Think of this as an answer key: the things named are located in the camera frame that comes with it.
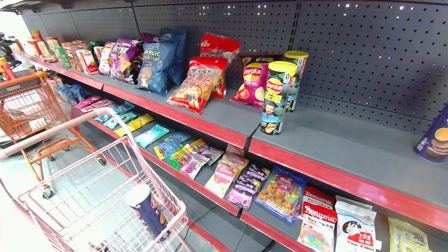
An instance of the cookie canister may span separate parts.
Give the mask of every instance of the cookie canister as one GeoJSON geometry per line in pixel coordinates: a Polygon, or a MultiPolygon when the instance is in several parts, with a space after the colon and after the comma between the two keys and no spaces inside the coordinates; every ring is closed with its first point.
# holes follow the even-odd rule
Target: cookie canister
{"type": "Polygon", "coordinates": [[[307,52],[289,51],[284,54],[284,61],[291,62],[297,66],[296,73],[292,77],[291,88],[288,94],[288,106],[286,113],[291,113],[296,108],[297,95],[299,94],[300,82],[302,81],[303,71],[305,70],[307,52]]]}
{"type": "Polygon", "coordinates": [[[426,161],[440,164],[448,156],[448,105],[423,135],[414,152],[426,161]]]}
{"type": "Polygon", "coordinates": [[[283,114],[288,106],[288,94],[297,66],[290,62],[274,61],[268,65],[266,92],[261,115],[261,132],[275,136],[283,126],[283,114]]]}
{"type": "MultiPolygon", "coordinates": [[[[157,238],[167,227],[168,221],[151,195],[151,189],[148,185],[140,184],[132,188],[126,195],[125,201],[134,210],[135,216],[141,221],[151,238],[157,238]]],[[[158,242],[166,240],[169,234],[170,231],[168,230],[158,242]]]]}

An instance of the yellow canister lid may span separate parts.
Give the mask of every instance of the yellow canister lid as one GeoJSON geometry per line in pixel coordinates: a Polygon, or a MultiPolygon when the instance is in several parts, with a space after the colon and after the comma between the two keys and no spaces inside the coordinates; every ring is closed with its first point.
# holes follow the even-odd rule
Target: yellow canister lid
{"type": "Polygon", "coordinates": [[[291,76],[295,75],[297,70],[296,64],[286,61],[273,61],[267,67],[272,71],[288,73],[291,76]]]}
{"type": "Polygon", "coordinates": [[[284,56],[290,59],[304,59],[308,58],[308,53],[302,51],[289,51],[285,52],[284,56]]]}

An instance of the chip canister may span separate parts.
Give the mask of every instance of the chip canister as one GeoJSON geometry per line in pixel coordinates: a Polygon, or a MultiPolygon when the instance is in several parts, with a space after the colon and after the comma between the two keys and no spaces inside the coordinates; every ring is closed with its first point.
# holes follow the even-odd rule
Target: chip canister
{"type": "Polygon", "coordinates": [[[269,63],[268,69],[260,130],[267,135],[275,136],[280,134],[283,126],[283,114],[288,106],[289,89],[297,65],[274,61],[269,63]]]}
{"type": "Polygon", "coordinates": [[[302,81],[303,71],[305,70],[307,52],[289,51],[284,54],[284,61],[291,62],[297,66],[296,73],[292,78],[291,88],[289,90],[289,103],[286,107],[286,113],[291,113],[296,107],[297,96],[299,94],[300,82],[302,81]]]}
{"type": "MultiPolygon", "coordinates": [[[[167,226],[167,219],[160,211],[158,204],[151,195],[151,189],[146,184],[140,184],[132,188],[126,195],[125,202],[135,213],[135,216],[141,221],[143,227],[155,239],[162,233],[167,226]]],[[[168,238],[170,231],[158,240],[163,242],[168,238]]]]}

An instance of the pink shopping cart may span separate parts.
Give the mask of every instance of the pink shopping cart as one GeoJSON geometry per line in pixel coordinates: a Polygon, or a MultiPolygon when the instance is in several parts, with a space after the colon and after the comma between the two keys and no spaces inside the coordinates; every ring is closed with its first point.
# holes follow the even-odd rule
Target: pink shopping cart
{"type": "Polygon", "coordinates": [[[96,109],[0,150],[0,160],[107,113],[127,135],[42,180],[14,200],[28,211],[58,252],[191,252],[181,237],[188,222],[185,204],[145,161],[126,124],[111,108],[96,109]],[[106,166],[98,164],[99,155],[108,161],[106,166]],[[166,228],[157,237],[149,235],[125,202],[128,193],[141,184],[149,186],[158,210],[166,218],[166,228]],[[55,192],[52,197],[45,197],[48,189],[44,185],[55,192]]]}

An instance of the shopping cart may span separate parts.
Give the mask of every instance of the shopping cart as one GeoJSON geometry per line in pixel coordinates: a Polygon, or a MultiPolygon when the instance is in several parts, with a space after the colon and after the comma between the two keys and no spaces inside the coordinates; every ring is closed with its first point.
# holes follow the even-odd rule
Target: shopping cart
{"type": "Polygon", "coordinates": [[[148,165],[132,133],[111,108],[96,109],[0,150],[0,160],[106,113],[113,116],[127,135],[42,180],[15,200],[28,211],[59,252],[191,252],[180,236],[188,221],[185,204],[148,165]],[[108,164],[98,165],[97,155],[106,157],[108,164]],[[151,195],[168,220],[167,227],[155,239],[149,238],[149,233],[124,201],[126,194],[142,183],[150,186],[151,195]],[[50,199],[40,196],[45,184],[56,192],[50,199]],[[161,242],[168,231],[171,234],[161,242]]]}
{"type": "MultiPolygon", "coordinates": [[[[53,89],[44,78],[45,72],[35,73],[32,70],[15,72],[17,79],[0,82],[0,128],[14,143],[36,134],[58,123],[68,121],[64,111],[54,95],[53,89]]],[[[95,148],[87,142],[76,130],[69,129],[70,135],[60,138],[50,137],[43,139],[43,147],[28,153],[21,149],[36,179],[44,179],[42,160],[48,158],[54,161],[54,153],[69,151],[70,146],[77,145],[83,149],[94,152],[95,148]]],[[[101,165],[106,161],[102,156],[96,157],[101,165]]],[[[49,186],[43,185],[43,197],[51,197],[53,192],[49,186]]]]}

